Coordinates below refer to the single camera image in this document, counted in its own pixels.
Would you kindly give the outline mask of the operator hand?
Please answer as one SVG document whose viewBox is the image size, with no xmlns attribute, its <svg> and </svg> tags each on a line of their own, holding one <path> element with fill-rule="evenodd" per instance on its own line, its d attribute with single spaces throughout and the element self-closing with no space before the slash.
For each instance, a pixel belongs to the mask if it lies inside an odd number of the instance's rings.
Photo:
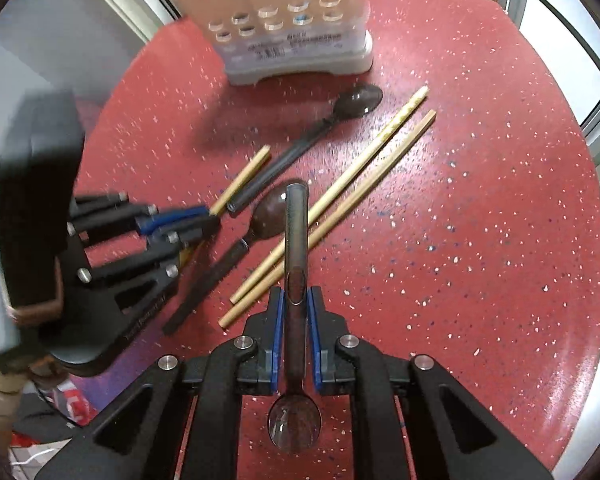
<svg viewBox="0 0 600 480">
<path fill-rule="evenodd" d="M 42 362 L 24 374 L 3 374 L 0 371 L 0 457 L 6 458 L 12 442 L 12 424 L 19 406 L 22 390 L 27 382 L 38 382 L 46 387 L 55 387 L 63 382 L 68 373 L 55 370 L 55 364 Z"/>
</svg>

